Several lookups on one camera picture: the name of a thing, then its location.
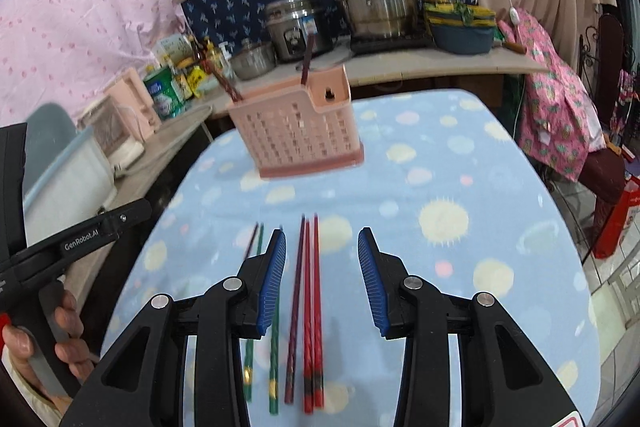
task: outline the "green chopstick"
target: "green chopstick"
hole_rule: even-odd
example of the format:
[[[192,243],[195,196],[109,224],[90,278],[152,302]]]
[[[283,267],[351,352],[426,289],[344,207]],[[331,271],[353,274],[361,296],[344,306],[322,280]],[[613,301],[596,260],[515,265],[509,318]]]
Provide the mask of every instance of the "green chopstick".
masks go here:
[[[280,339],[280,288],[276,297],[276,311],[271,322],[271,356],[269,367],[269,412],[278,414],[278,340]]]
[[[264,235],[264,223],[260,224],[260,233],[258,234],[258,248],[255,251],[256,255],[262,253],[262,236]],[[246,346],[244,347],[244,367],[242,373],[244,374],[244,399],[247,402],[251,402],[251,390],[252,383],[254,381],[254,340],[248,339]]]

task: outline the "green container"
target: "green container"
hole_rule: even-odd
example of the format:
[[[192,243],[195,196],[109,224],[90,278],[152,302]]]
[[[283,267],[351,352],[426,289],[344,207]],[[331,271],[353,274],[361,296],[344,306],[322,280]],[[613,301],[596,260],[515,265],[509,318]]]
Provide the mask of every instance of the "green container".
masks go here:
[[[186,110],[184,95],[169,67],[152,71],[143,80],[160,120],[169,120]]]
[[[436,46],[456,55],[481,55],[494,45],[495,26],[430,24]]]

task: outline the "yellow package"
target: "yellow package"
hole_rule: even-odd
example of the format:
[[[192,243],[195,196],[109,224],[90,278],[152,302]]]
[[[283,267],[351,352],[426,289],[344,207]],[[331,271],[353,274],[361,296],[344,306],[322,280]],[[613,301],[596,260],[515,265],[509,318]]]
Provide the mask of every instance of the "yellow package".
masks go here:
[[[193,92],[193,94],[198,98],[202,96],[202,93],[198,90],[198,86],[206,78],[207,73],[205,73],[200,66],[194,66],[191,69],[189,76],[187,76],[187,83],[189,84],[189,87],[191,87],[191,91]]]

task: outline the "pink curtain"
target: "pink curtain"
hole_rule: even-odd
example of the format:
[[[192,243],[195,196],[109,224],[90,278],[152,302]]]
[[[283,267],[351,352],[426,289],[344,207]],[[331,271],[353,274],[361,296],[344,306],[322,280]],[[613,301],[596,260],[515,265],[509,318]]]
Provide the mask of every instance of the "pink curtain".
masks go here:
[[[0,0],[0,125],[56,102],[77,116],[157,39],[184,27],[180,0]]]

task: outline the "metal bowl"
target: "metal bowl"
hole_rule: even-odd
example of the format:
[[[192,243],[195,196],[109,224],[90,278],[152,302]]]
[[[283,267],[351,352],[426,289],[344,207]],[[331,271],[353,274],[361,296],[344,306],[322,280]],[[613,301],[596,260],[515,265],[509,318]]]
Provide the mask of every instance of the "metal bowl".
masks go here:
[[[251,80],[276,67],[273,44],[270,42],[245,44],[242,51],[229,59],[240,80]]]

